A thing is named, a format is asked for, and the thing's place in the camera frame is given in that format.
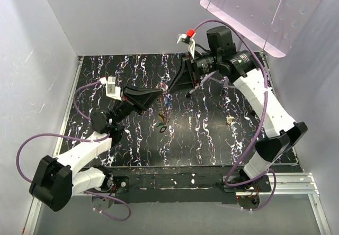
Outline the metal key organizer disc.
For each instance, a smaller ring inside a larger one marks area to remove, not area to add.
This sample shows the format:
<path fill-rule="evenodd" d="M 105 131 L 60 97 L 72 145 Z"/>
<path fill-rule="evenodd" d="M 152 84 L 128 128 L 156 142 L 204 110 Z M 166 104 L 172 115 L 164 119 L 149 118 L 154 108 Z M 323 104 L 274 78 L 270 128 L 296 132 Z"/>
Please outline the metal key organizer disc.
<path fill-rule="evenodd" d="M 160 82 L 157 85 L 157 88 L 159 88 L 160 90 L 163 91 L 163 93 L 157 98 L 157 105 L 158 105 L 158 116 L 159 114 L 161 114 L 162 116 L 164 116 L 164 121 L 161 120 L 160 118 L 160 122 L 163 123 L 163 126 L 157 127 L 159 128 L 159 132 L 160 133 L 164 133 L 167 129 L 167 125 L 170 121 L 170 117 L 171 117 L 171 103 L 169 106 L 165 105 L 165 97 L 168 97 L 171 101 L 171 96 L 168 92 L 168 86 L 164 83 L 164 82 Z"/>

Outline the blue key tag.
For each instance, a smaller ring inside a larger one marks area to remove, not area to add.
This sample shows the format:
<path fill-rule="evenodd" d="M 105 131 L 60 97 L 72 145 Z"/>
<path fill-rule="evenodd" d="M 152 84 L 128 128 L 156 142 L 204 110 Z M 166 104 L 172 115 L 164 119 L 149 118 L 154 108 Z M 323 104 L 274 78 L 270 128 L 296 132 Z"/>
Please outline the blue key tag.
<path fill-rule="evenodd" d="M 165 100 L 165 105 L 169 106 L 171 102 L 170 99 L 168 97 L 165 97 L 164 100 Z"/>

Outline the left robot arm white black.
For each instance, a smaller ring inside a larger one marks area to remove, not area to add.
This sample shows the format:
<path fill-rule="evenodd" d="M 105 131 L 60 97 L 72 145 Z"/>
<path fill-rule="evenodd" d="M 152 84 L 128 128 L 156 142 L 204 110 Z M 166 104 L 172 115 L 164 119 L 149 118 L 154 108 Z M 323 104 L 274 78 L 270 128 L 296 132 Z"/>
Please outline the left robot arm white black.
<path fill-rule="evenodd" d="M 116 101 L 112 109 L 90 116 L 93 133 L 87 139 L 56 157 L 43 157 L 37 167 L 29 192 L 51 210 L 63 209 L 72 196 L 97 188 L 108 192 L 113 180 L 104 168 L 82 168 L 100 154 L 118 144 L 124 133 L 122 120 L 132 112 L 145 112 L 162 94 L 161 88 L 118 87 L 105 83 L 107 97 Z"/>

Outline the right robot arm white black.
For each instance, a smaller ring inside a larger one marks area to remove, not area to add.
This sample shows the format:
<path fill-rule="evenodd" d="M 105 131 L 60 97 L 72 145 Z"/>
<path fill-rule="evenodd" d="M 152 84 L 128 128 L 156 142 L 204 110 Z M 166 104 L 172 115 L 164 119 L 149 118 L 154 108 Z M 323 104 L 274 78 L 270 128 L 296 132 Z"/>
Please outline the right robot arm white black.
<path fill-rule="evenodd" d="M 252 191 L 259 185 L 269 167 L 288 152 L 307 132 L 304 122 L 296 122 L 282 107 L 268 87 L 268 79 L 262 63 L 253 51 L 237 51 L 230 28 L 218 26 L 207 31 L 210 50 L 200 56 L 195 53 L 195 30 L 180 34 L 178 42 L 188 44 L 188 52 L 181 54 L 178 73 L 168 87 L 171 94 L 194 89 L 202 83 L 201 76 L 218 71 L 244 95 L 257 116 L 258 129 L 266 137 L 253 139 L 247 151 L 255 153 L 233 179 L 226 177 L 228 187 L 241 187 Z"/>

